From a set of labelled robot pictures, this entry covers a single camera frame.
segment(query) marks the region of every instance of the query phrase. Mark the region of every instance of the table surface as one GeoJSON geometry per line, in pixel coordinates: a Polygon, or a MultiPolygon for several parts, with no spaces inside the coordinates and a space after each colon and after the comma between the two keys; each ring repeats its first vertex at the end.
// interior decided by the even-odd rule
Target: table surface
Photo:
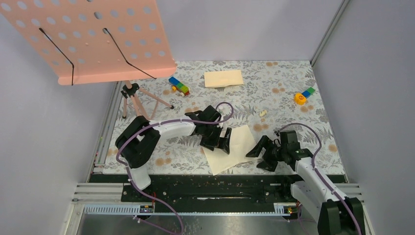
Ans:
{"type": "MultiPolygon", "coordinates": [[[[276,138],[274,131],[291,122],[301,122],[311,126],[320,136],[323,147],[317,155],[316,164],[326,174],[344,174],[337,146],[318,90],[314,73],[308,61],[193,61],[177,62],[173,75],[189,87],[190,95],[181,97],[173,92],[167,79],[139,80],[137,83],[151,93],[159,96],[174,109],[163,104],[156,108],[154,120],[180,117],[186,112],[203,110],[208,105],[216,106],[221,101],[230,102],[234,108],[232,118],[224,127],[248,125],[255,141],[263,135],[276,138]],[[204,72],[242,70],[244,85],[225,88],[205,88],[204,72]],[[309,87],[316,92],[308,98],[305,105],[293,101],[295,93],[302,93],[309,87]],[[259,113],[267,110],[263,117],[259,113]]],[[[147,113],[151,116],[156,101],[138,93],[147,113]]],[[[122,119],[122,105],[118,111],[113,135],[105,161],[104,174],[125,174],[125,168],[115,160],[117,148],[115,140],[136,117],[132,104],[127,108],[126,119],[122,119]]],[[[225,116],[230,109],[225,107],[225,116]]],[[[287,130],[297,131],[302,148],[314,152],[318,148],[317,139],[306,128],[292,126],[287,130]]],[[[176,137],[160,141],[147,162],[149,174],[211,174],[206,157],[199,146],[200,137],[176,137]]],[[[238,164],[222,174],[290,174],[285,164],[278,164],[275,172],[256,168],[258,159],[238,164]]]]}

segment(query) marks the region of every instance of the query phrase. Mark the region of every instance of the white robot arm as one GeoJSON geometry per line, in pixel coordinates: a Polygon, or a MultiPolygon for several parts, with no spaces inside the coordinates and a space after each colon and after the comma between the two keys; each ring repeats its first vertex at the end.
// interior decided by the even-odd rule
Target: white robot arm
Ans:
{"type": "Polygon", "coordinates": [[[357,235],[355,223],[345,204],[359,224],[361,234],[365,234],[362,203],[357,198],[348,198],[331,180],[313,166],[310,150],[301,149],[295,131],[283,131],[280,144],[277,145],[267,136],[263,136],[258,144],[246,155],[258,157],[265,148],[265,153],[257,167],[275,171],[278,162],[285,162],[302,178],[301,181],[290,182],[290,192],[317,222],[320,235],[357,235]]]}
{"type": "Polygon", "coordinates": [[[127,160],[128,165],[126,167],[128,167],[131,173],[131,179],[140,190],[143,190],[151,184],[146,163],[160,140],[179,136],[201,135],[200,146],[210,150],[219,148],[229,154],[231,129],[227,128],[225,136],[220,137],[222,127],[215,124],[220,117],[221,114],[212,106],[208,106],[203,111],[186,113],[179,118],[181,121],[153,121],[147,120],[143,116],[138,116],[117,138],[115,145],[118,149],[121,149],[129,138],[144,127],[165,123],[163,125],[155,125],[143,131],[121,151],[121,156],[127,160]]]}

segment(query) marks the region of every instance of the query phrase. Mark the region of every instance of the green block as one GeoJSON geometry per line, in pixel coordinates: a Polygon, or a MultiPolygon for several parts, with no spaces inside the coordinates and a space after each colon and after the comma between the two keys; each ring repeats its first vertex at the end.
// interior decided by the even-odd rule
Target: green block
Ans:
{"type": "Polygon", "coordinates": [[[181,90],[182,90],[182,92],[183,92],[183,93],[186,93],[186,92],[188,92],[188,91],[189,91],[189,88],[187,88],[187,86],[183,86],[183,87],[181,88],[181,90]]]}
{"type": "Polygon", "coordinates": [[[310,95],[312,95],[316,90],[312,87],[307,89],[308,92],[310,92],[310,95]]]}

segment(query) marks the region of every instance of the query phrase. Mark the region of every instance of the tripod leg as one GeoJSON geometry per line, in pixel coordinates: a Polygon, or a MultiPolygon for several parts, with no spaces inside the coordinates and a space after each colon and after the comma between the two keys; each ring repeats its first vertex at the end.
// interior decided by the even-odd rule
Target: tripod leg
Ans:
{"type": "Polygon", "coordinates": [[[134,97],[132,98],[133,100],[135,100],[135,104],[136,106],[140,109],[140,111],[142,112],[143,116],[148,120],[148,115],[147,112],[145,111],[140,99],[138,98],[138,96],[136,94],[134,94],[134,97]]]}
{"type": "Polygon", "coordinates": [[[156,113],[157,106],[159,105],[159,101],[157,100],[156,105],[154,106],[153,113],[151,114],[150,119],[153,120],[154,114],[156,113]]]}
{"type": "Polygon", "coordinates": [[[160,103],[164,104],[165,106],[169,107],[170,109],[174,109],[173,105],[171,105],[171,104],[167,103],[166,101],[160,99],[159,97],[155,96],[154,94],[151,94],[150,92],[144,90],[143,88],[139,88],[138,90],[143,92],[144,94],[148,95],[149,97],[160,101],[160,103]]]}
{"type": "Polygon", "coordinates": [[[124,106],[122,107],[122,118],[127,118],[127,99],[124,99],[124,106]]]}
{"type": "Polygon", "coordinates": [[[138,110],[137,102],[134,99],[134,96],[130,96],[131,101],[133,102],[134,110],[136,111],[137,116],[141,116],[140,111],[138,110]]]}

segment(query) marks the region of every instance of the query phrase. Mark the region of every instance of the blue block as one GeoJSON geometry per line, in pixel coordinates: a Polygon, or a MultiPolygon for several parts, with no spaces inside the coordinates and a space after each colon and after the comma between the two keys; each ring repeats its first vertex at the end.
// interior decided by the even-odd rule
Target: blue block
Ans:
{"type": "Polygon", "coordinates": [[[306,97],[306,98],[308,98],[308,97],[310,97],[310,92],[308,92],[308,91],[304,91],[303,93],[301,93],[304,97],[306,97]]]}
{"type": "Polygon", "coordinates": [[[175,77],[171,77],[169,78],[169,82],[171,84],[173,84],[174,86],[176,86],[177,84],[179,84],[180,82],[175,78],[175,77]]]}

